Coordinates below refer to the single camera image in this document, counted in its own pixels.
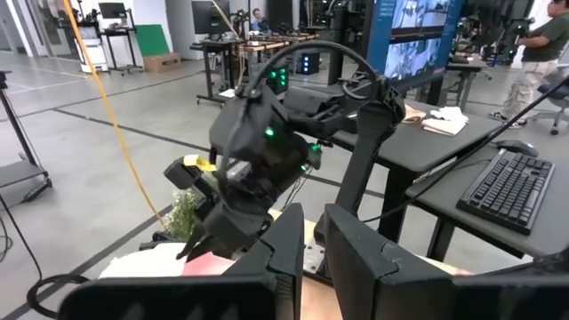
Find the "green t-shirt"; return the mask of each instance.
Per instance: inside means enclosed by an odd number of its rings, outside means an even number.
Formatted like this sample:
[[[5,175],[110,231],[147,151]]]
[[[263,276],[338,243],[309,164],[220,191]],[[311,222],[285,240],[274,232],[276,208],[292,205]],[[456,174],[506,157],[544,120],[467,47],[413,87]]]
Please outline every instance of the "green t-shirt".
[[[529,37],[535,36],[545,36],[549,39],[549,43],[539,48],[525,47],[523,62],[544,62],[559,59],[561,51],[569,41],[569,13],[551,19],[529,35]]]

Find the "small plant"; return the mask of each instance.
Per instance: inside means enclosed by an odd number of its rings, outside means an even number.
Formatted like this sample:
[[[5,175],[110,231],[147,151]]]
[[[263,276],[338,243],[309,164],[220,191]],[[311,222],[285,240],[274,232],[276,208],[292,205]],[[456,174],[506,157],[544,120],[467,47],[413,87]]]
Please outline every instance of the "small plant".
[[[210,186],[218,189],[217,180],[211,173],[204,172],[202,177]],[[196,208],[202,200],[202,195],[194,189],[176,191],[166,231],[176,238],[188,239],[196,225]]]

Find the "floor line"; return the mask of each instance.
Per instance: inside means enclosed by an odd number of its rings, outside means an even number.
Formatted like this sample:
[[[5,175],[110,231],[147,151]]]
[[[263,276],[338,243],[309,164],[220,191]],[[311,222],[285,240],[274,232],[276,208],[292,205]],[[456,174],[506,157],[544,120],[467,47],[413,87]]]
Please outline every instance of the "floor line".
[[[76,114],[76,113],[69,112],[69,111],[66,111],[66,110],[55,109],[55,110],[53,110],[53,111],[59,112],[59,113],[61,113],[61,114],[67,115],[67,116],[73,116],[73,117],[76,117],[76,118],[79,118],[79,119],[83,119],[83,120],[87,120],[87,121],[90,121],[90,122],[94,122],[94,123],[96,123],[96,124],[103,124],[103,125],[106,125],[106,126],[113,126],[113,124],[110,123],[110,122],[108,122],[108,121],[99,120],[99,119],[94,119],[94,118],[91,118],[91,117],[88,117],[88,116],[81,116],[81,115],[78,115],[78,114]],[[193,148],[193,149],[195,149],[195,150],[199,150],[199,151],[203,151],[203,152],[210,152],[210,149],[209,149],[209,148],[202,147],[202,146],[198,146],[198,145],[195,145],[195,144],[193,144],[193,143],[188,143],[188,142],[185,142],[185,141],[180,141],[180,140],[168,138],[168,137],[161,136],[161,135],[157,135],[157,134],[154,134],[154,133],[151,133],[151,132],[145,132],[145,131],[143,131],[143,130],[134,129],[134,128],[131,128],[131,127],[128,127],[128,126],[125,126],[125,125],[122,125],[122,124],[118,125],[118,127],[119,127],[121,130],[125,130],[125,131],[127,131],[127,132],[132,132],[132,133],[138,133],[138,134],[140,134],[140,135],[143,135],[143,136],[146,136],[146,137],[149,137],[149,138],[152,138],[152,139],[157,139],[157,140],[161,140],[161,141],[165,141],[165,142],[170,142],[170,143],[173,143],[173,144],[176,144],[176,145],[179,145],[179,146],[188,147],[188,148]],[[339,188],[339,187],[341,186],[341,183],[339,183],[338,181],[329,180],[329,179],[326,179],[326,178],[316,177],[316,176],[312,176],[312,175],[307,176],[307,179],[308,179],[308,180],[313,180],[313,181],[316,181],[316,182],[320,182],[320,183],[324,183],[324,184],[327,184],[327,185],[329,185],[329,186],[333,186],[333,187],[337,187],[337,188]],[[368,196],[377,197],[377,198],[379,198],[379,199],[383,199],[383,197],[384,197],[384,195],[383,195],[382,193],[376,192],[376,191],[371,191],[371,190],[368,190],[368,189],[365,191],[365,194],[368,195]]]
[[[175,81],[179,81],[179,80],[191,78],[192,76],[197,76],[197,75],[199,75],[199,74],[201,74],[201,73],[203,73],[203,72],[204,72],[204,71],[201,70],[201,71],[195,72],[195,73],[190,74],[190,75],[179,76],[179,77],[176,77],[176,78],[174,78],[174,79],[165,80],[165,81],[162,81],[162,82],[159,82],[159,83],[156,83],[156,84],[147,84],[147,85],[143,85],[142,87],[136,87],[136,88],[132,88],[132,89],[129,89],[129,90],[122,91],[122,92],[110,93],[110,94],[107,95],[107,97],[114,97],[114,96],[117,96],[117,95],[129,93],[129,92],[135,92],[135,91],[138,91],[138,90],[142,90],[142,89],[146,89],[146,88],[151,88],[151,87],[159,86],[159,85],[162,85],[162,84],[169,84],[169,83],[172,83],[172,82],[175,82]],[[85,99],[85,100],[81,100],[81,101],[70,102],[70,103],[67,103],[67,104],[64,104],[64,105],[61,105],[61,106],[58,106],[58,107],[46,108],[46,109],[43,109],[43,110],[37,110],[37,111],[34,111],[34,112],[30,112],[30,113],[27,113],[27,114],[18,116],[18,118],[21,119],[21,118],[26,117],[26,116],[35,116],[35,115],[43,114],[44,112],[47,112],[47,111],[53,111],[53,110],[57,110],[57,109],[60,109],[60,108],[73,107],[73,106],[78,105],[78,104],[82,104],[82,103],[85,103],[85,102],[91,102],[91,101],[95,101],[95,100],[99,100],[99,99],[101,99],[101,97],[94,97],[94,98],[89,98],[89,99]],[[0,123],[5,122],[5,121],[7,121],[7,120],[8,120],[8,119],[0,119]]]
[[[43,72],[53,73],[53,74],[62,75],[62,76],[73,76],[73,77],[79,77],[82,79],[88,79],[89,78],[89,76],[81,76],[81,75],[77,75],[77,74],[71,74],[68,72],[61,72],[61,71],[55,71],[55,70],[50,70],[50,69],[44,69],[44,68],[34,68],[34,67],[24,66],[24,65],[21,65],[18,63],[11,63],[10,65],[12,65],[14,67],[27,68],[30,70],[43,71]]]
[[[171,209],[172,209],[172,206],[169,204],[164,209],[162,209],[158,214],[161,217],[164,217]],[[111,255],[113,252],[120,249],[125,244],[128,244],[129,241],[131,241],[134,237],[136,237],[137,235],[142,233],[144,230],[150,228],[156,222],[157,222],[157,220],[156,220],[155,216],[148,218],[147,220],[142,222],[140,225],[138,225],[136,228],[129,231],[124,236],[121,236],[114,243],[112,243],[111,245],[109,245],[105,249],[101,250],[100,252],[96,253],[89,260],[82,263],[79,267],[74,268],[69,273],[72,275],[84,274],[89,269],[93,268],[94,266],[99,264],[101,261],[103,261],[105,258],[107,258],[109,255]],[[37,295],[37,301],[39,303],[42,303],[43,301],[45,301],[49,297],[53,296],[53,294],[55,294],[57,291],[61,290],[61,288],[63,288],[64,286],[65,286],[65,284],[52,284],[49,287],[44,288]],[[16,320],[16,319],[20,318],[21,316],[26,315],[27,312],[29,312],[29,311],[32,311],[32,309],[29,307],[28,303],[25,302],[21,306],[14,309],[6,317],[4,317],[3,320]]]
[[[74,81],[67,81],[65,83],[61,83],[61,84],[48,84],[48,85],[42,85],[42,86],[38,86],[36,88],[26,88],[26,90],[19,90],[16,92],[10,92],[10,94],[18,94],[18,93],[24,93],[24,92],[32,92],[35,90],[43,90],[43,89],[48,89],[48,88],[53,88],[53,87],[57,87],[57,86],[61,86],[61,85],[67,85],[67,84],[78,84],[78,83],[82,83],[87,81],[88,79],[81,79],[81,80],[74,80]]]

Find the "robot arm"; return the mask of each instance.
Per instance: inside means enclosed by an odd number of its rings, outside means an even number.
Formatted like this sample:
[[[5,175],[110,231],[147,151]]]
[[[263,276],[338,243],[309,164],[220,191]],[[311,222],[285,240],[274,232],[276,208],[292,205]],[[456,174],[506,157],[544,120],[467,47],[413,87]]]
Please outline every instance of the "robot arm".
[[[358,83],[357,91],[367,91],[367,96],[354,94],[346,84],[323,92],[292,89],[284,103],[307,105],[307,108],[291,116],[268,87],[259,85],[260,78],[274,63],[295,50],[313,48],[343,51],[362,65],[367,78]],[[301,134],[326,141],[339,130],[349,130],[347,115],[354,112],[348,108],[350,104],[356,104],[356,109],[377,108],[389,118],[385,127],[377,130],[393,132],[405,116],[405,106],[397,97],[398,93],[384,76],[375,75],[364,58],[339,44],[315,41],[277,53],[259,77],[246,88],[236,90],[236,97],[220,112],[210,129],[212,147],[223,154],[214,173],[219,191],[203,182],[203,172],[197,166],[188,165],[183,159],[174,162],[164,173],[178,188],[194,188],[204,195],[197,208],[196,230],[178,258],[192,260],[219,251],[227,256],[251,248],[272,222],[268,210],[276,200],[306,170],[320,167],[321,145],[306,142]],[[239,163],[233,172],[227,169],[229,158]]]

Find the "sneaker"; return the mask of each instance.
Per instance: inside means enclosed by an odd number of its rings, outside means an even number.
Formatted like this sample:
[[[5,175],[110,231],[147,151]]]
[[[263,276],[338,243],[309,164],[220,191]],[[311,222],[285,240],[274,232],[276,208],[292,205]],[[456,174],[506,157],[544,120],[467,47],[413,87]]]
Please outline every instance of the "sneaker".
[[[522,129],[523,127],[525,127],[526,124],[527,124],[527,121],[525,121],[525,120],[517,120],[508,129],[510,129],[510,130]]]
[[[491,117],[492,119],[496,119],[498,121],[508,122],[508,118],[505,117],[500,111],[491,112],[488,114],[488,116]]]

